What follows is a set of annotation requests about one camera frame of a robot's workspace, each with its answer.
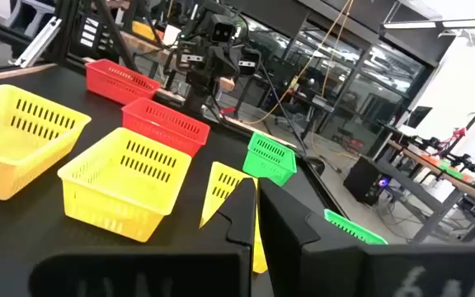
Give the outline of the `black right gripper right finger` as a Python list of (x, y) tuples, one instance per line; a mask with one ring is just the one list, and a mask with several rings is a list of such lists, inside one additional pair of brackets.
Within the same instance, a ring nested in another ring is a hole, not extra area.
[(277, 296), (475, 296), (475, 245), (371, 245), (268, 178), (259, 225)]

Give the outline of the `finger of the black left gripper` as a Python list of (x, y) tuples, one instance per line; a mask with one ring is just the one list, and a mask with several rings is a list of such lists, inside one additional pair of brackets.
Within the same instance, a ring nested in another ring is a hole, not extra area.
[(261, 52), (255, 49), (229, 49), (225, 54), (225, 77), (251, 77), (259, 68)]
[(196, 73), (201, 76), (215, 77), (218, 58), (214, 53), (206, 52), (204, 55), (181, 52), (176, 57), (176, 68), (186, 73)]

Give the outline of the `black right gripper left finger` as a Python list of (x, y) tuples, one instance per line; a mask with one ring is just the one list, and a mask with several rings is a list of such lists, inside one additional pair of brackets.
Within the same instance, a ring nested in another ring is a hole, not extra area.
[(94, 248), (36, 264), (33, 296), (248, 296), (256, 222), (256, 186), (237, 185), (181, 247)]

